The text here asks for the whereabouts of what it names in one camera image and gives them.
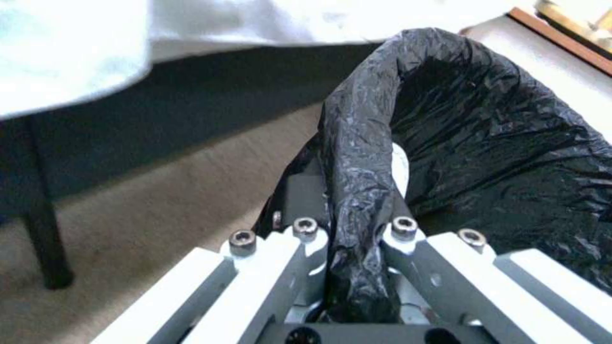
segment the white metal bar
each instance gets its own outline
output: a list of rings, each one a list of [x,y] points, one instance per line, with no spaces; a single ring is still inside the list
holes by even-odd
[[[255,343],[268,322],[285,319],[307,274],[304,245],[271,233],[265,252],[241,269],[184,343]]]
[[[195,248],[93,343],[176,343],[235,275],[231,260]]]
[[[612,343],[612,297],[536,249],[499,256],[494,264],[585,337]]]
[[[447,321],[476,318],[501,343],[589,343],[454,233],[418,242],[412,255],[397,252],[386,252],[387,262]]]

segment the metal linkage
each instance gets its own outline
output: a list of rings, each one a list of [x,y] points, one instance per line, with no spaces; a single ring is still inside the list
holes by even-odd
[[[536,249],[494,264],[589,340],[612,343],[612,297]]]
[[[265,250],[266,241],[249,230],[233,232],[221,245],[219,253],[234,261],[236,270],[241,271],[248,266],[255,257]]]
[[[231,260],[195,248],[93,343],[176,343],[234,276]]]
[[[444,321],[478,319],[502,343],[588,343],[454,233],[427,240],[417,233],[411,245],[384,233],[383,241],[389,265],[408,278]]]
[[[285,319],[307,278],[304,245],[293,236],[271,233],[265,247],[240,270],[184,343],[254,343],[267,323]]]
[[[327,232],[318,226],[316,220],[310,217],[296,219],[293,226],[287,228],[283,235],[292,235],[300,239],[308,259],[308,277],[285,319],[287,323],[303,323],[323,299],[329,237]]]

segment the metal joint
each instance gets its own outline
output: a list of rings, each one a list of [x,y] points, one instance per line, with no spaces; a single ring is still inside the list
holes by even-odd
[[[229,236],[229,250],[237,256],[250,256],[257,249],[257,237],[253,231],[235,231]]]
[[[408,216],[398,216],[393,219],[391,235],[399,241],[414,239],[419,227],[414,219]]]
[[[315,240],[317,229],[316,220],[311,217],[300,217],[293,222],[293,236],[302,242]]]
[[[463,228],[457,232],[457,235],[478,253],[484,252],[485,246],[487,246],[487,238],[477,230]]]

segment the white cloth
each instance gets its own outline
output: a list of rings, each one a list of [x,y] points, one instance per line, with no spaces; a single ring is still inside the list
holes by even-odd
[[[482,0],[0,2],[0,121],[107,95],[155,61],[257,45],[377,42],[428,26],[457,32],[509,9]]]

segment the screw hole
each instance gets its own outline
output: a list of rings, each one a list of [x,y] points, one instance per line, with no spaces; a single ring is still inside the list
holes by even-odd
[[[312,226],[312,222],[310,222],[310,220],[301,220],[297,223],[298,226],[305,228],[305,227],[310,227]]]
[[[461,342],[448,330],[436,328],[425,333],[425,344],[461,344]]]
[[[430,276],[431,284],[435,287],[439,287],[442,285],[442,276],[440,274],[431,274]]]
[[[412,221],[408,220],[408,219],[401,219],[398,221],[399,224],[401,224],[402,226],[406,226],[406,227],[410,227],[412,226]]]
[[[321,336],[310,327],[298,327],[289,332],[285,344],[321,344]]]
[[[236,233],[236,240],[238,241],[247,241],[251,238],[251,235],[247,232],[238,232]]]
[[[465,232],[463,235],[465,235],[466,238],[471,239],[471,240],[479,240],[480,237],[478,235],[476,235],[473,232]]]

